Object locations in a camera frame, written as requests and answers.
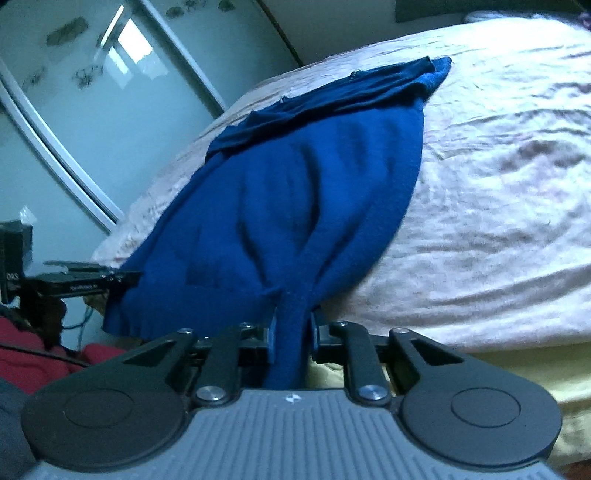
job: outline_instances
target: bed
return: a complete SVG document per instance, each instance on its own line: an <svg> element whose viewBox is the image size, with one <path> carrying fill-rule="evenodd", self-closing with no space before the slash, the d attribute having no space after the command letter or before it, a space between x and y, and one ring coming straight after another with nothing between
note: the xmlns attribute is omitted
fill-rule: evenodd
<svg viewBox="0 0 591 480"><path fill-rule="evenodd" d="M390 247L330 319L408 326L546 387L564 427L554 466L591 458L591 33L547 19L457 25L367 46L267 80L154 179L93 259L121 265L250 111L351 74L450 56L424 109L423 160ZM312 386L342 382L310 366Z"/></svg>

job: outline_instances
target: silver bolt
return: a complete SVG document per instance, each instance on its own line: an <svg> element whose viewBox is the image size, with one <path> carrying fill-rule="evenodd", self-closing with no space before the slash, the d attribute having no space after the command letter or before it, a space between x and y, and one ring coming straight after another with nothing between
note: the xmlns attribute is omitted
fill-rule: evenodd
<svg viewBox="0 0 591 480"><path fill-rule="evenodd" d="M364 385L359 389L359 396L365 400L381 400L386 398L388 390L379 385Z"/></svg>
<svg viewBox="0 0 591 480"><path fill-rule="evenodd" d="M225 398L226 391L222 387L215 385L205 385L205 387L198 388L195 396L203 401L218 401Z"/></svg>

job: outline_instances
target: blue cloth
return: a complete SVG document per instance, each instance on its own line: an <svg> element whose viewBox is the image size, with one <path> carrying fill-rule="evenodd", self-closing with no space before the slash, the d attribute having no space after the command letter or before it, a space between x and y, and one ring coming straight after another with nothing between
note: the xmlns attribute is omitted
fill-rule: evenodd
<svg viewBox="0 0 591 480"><path fill-rule="evenodd" d="M265 386L295 388L310 310L353 287L402 221L423 146L423 103L451 60L353 72L227 127L124 269L104 329L213 336L276 314Z"/></svg>

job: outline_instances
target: red fabric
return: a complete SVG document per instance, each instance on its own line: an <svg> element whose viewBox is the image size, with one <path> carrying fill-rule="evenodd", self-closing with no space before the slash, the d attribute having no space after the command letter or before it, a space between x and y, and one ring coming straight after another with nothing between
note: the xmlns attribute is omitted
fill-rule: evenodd
<svg viewBox="0 0 591 480"><path fill-rule="evenodd" d="M0 342L34 350L44 349L43 341L35 333L20 332L4 317L0 317ZM67 356L66 351L61 347L54 347L50 352ZM118 348L91 343L81 351L78 359L94 365L123 352L124 350ZM59 360L0 348L0 377L27 394L32 394L48 383L81 369L82 367Z"/></svg>

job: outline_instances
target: yellow bed sheet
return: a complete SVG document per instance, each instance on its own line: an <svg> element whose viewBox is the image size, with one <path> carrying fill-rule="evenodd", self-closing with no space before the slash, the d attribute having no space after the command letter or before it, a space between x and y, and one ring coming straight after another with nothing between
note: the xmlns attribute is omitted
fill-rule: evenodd
<svg viewBox="0 0 591 480"><path fill-rule="evenodd" d="M550 456L551 465L559 468L591 458L591 342L474 356L541 385L558 401L563 427ZM339 365L310 361L309 388L342 385Z"/></svg>

